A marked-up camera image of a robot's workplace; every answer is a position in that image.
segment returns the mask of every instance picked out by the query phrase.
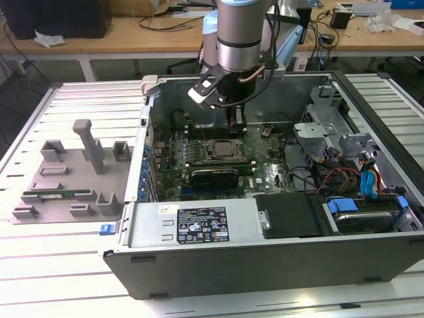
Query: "aluminum workbench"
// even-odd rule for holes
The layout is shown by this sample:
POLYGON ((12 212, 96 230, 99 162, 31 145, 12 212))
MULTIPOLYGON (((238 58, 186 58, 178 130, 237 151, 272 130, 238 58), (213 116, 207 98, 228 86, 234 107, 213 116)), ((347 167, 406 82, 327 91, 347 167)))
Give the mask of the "aluminum workbench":
MULTIPOLYGON (((391 79, 348 79, 424 166, 421 107, 391 79)), ((49 89, 0 162, 0 316, 424 317, 424 262, 388 283, 136 301, 98 255, 117 239, 98 235, 103 223, 12 225, 11 211, 42 162, 44 141, 54 136, 67 149, 81 148, 74 120, 90 119, 93 137, 103 146, 116 140, 134 146, 145 98, 140 85, 69 83, 49 89)))

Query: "gray cylinder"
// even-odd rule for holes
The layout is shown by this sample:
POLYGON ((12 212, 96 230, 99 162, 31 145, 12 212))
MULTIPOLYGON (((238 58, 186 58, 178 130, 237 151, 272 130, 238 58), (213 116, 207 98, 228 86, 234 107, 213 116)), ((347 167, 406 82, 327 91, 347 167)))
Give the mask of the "gray cylinder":
POLYGON ((218 0, 218 63, 226 70, 244 72, 259 59, 264 0, 218 0))
POLYGON ((218 1, 218 38, 232 44, 257 42, 262 36, 265 2, 233 6, 218 1))
POLYGON ((203 62, 208 68, 217 65, 217 33, 203 35, 203 62))

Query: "electronic equipment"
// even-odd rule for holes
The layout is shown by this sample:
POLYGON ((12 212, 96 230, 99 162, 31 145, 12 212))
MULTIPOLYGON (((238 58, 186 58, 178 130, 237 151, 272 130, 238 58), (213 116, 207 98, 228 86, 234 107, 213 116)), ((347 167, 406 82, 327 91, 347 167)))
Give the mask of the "electronic equipment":
POLYGON ((312 6, 308 0, 299 0, 297 2, 296 11, 299 15, 299 24, 303 27, 299 44, 303 44, 303 42, 305 42, 307 27, 311 20, 312 6))
POLYGON ((391 2, 355 2, 355 3, 337 3, 337 7, 351 11, 357 17, 369 17, 377 13, 390 9, 391 2))
POLYGON ((321 41, 323 44, 332 44, 334 42, 335 36, 332 34, 323 33, 321 34, 321 41))
POLYGON ((0 0, 7 23, 20 40, 41 34, 103 38, 111 26, 109 0, 0 0))
POLYGON ((119 243, 103 253, 131 297, 387 282, 424 258, 423 169, 339 72, 278 74, 237 137, 187 97, 199 76, 143 79, 119 243))
POLYGON ((352 16, 352 12, 343 10, 334 10, 330 20, 330 25, 333 28, 345 29, 352 16))

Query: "motherboard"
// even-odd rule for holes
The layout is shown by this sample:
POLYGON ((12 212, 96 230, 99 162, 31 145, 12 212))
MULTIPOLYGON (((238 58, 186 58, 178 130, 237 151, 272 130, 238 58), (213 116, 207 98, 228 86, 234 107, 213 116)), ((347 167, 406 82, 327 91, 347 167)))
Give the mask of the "motherboard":
POLYGON ((243 138, 192 139, 175 132, 153 145, 159 201, 234 199, 259 193, 294 192, 282 164, 284 133, 243 138))

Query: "white tissue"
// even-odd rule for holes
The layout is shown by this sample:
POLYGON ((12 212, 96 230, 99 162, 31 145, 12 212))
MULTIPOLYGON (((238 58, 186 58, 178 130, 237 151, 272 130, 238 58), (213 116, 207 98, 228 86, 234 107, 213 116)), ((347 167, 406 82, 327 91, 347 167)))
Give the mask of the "white tissue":
POLYGON ((34 38, 34 41, 45 46, 46 48, 49 48, 53 45, 61 45, 66 43, 62 35, 50 36, 38 33, 37 31, 35 31, 35 35, 36 38, 34 38))

